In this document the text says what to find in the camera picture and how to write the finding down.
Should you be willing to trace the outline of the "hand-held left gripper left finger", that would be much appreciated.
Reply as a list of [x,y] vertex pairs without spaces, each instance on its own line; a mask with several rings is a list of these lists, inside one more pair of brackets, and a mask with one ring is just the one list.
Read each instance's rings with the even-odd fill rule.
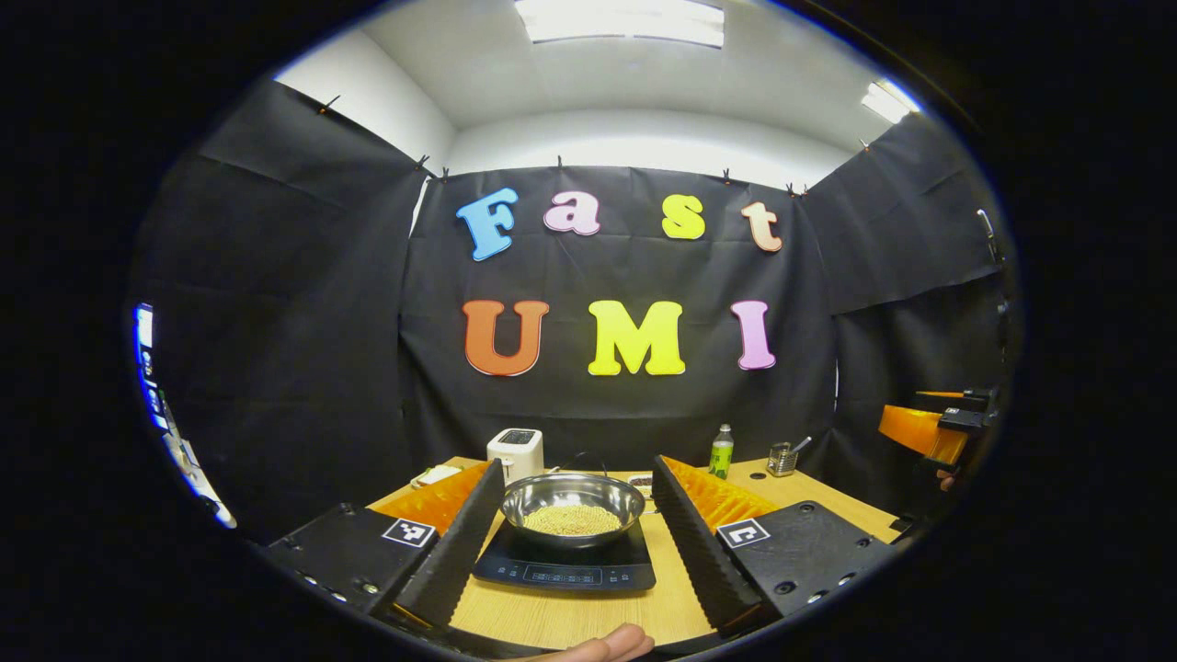
[[406,495],[398,515],[340,503],[262,554],[348,611],[415,633],[441,633],[504,494],[503,461],[480,462]]

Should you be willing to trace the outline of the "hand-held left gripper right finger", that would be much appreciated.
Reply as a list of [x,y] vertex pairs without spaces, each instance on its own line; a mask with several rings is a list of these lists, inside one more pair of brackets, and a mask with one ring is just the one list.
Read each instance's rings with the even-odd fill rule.
[[814,611],[899,552],[814,499],[774,507],[666,456],[653,461],[652,497],[703,615],[724,637]]

